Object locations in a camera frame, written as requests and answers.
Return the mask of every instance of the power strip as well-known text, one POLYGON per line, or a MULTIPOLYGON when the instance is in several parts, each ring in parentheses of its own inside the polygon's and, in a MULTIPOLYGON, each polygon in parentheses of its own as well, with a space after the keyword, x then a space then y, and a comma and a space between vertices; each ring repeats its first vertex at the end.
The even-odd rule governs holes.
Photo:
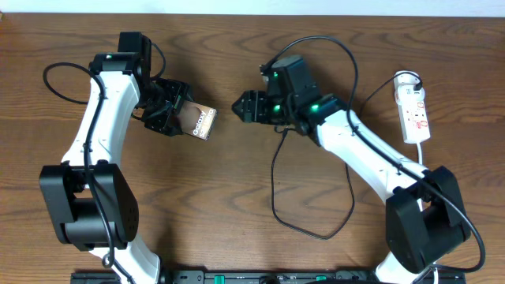
POLYGON ((425 108, 425 89, 414 90, 419 79, 402 74, 394 79, 395 101, 398 104, 400 123, 402 125, 403 141, 408 144, 419 144, 430 137, 428 116, 425 108))

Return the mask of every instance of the wooden tabletop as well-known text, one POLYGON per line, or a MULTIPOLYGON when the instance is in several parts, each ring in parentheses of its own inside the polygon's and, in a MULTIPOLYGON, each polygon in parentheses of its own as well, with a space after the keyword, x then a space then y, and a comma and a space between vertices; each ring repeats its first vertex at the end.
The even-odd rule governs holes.
MULTIPOLYGON (((163 50, 164 77, 190 83, 196 101, 217 108, 208 141, 168 137, 132 120, 122 172, 140 207, 140 234, 167 263, 208 270, 333 270, 375 267, 387 254, 384 206, 351 172, 356 208, 345 228, 318 241, 279 225, 270 208, 270 165, 280 135, 241 123, 231 103, 265 89, 258 65, 302 36, 341 39, 360 68, 359 103, 400 69, 424 81, 432 138, 425 165, 458 178, 469 217, 488 257, 469 283, 505 282, 505 32, 503 19, 416 17, 250 17, 181 15, 6 14, 0 22, 0 282, 68 283, 75 270, 100 260, 55 237, 39 189, 43 165, 59 164, 77 134, 84 106, 51 94, 42 71, 54 62, 84 66, 116 51, 121 31, 142 31, 163 50)), ((349 98, 348 57, 325 42, 302 54, 325 92, 349 98)), ((152 72, 161 66, 153 51, 152 72)), ((89 78, 61 68, 50 74, 61 93, 89 97, 89 78)), ((364 121, 385 141, 404 144, 387 86, 370 101, 364 121)), ((320 234, 350 207, 344 165, 309 138, 291 133, 276 165, 279 215, 320 234)), ((472 237, 440 262, 469 267, 478 260, 472 237)))

